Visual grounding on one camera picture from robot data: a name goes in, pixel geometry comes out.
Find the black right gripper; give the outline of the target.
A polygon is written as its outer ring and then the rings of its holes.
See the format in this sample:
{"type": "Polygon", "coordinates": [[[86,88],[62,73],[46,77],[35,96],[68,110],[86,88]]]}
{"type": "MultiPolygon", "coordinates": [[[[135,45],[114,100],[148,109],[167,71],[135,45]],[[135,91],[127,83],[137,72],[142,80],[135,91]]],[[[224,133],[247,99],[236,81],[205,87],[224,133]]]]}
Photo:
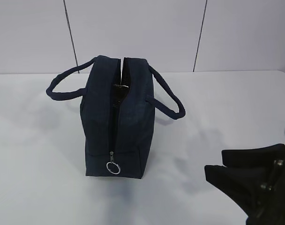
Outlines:
{"type": "Polygon", "coordinates": [[[285,225],[285,145],[222,150],[222,162],[204,167],[206,181],[243,209],[246,224],[285,225]]]}

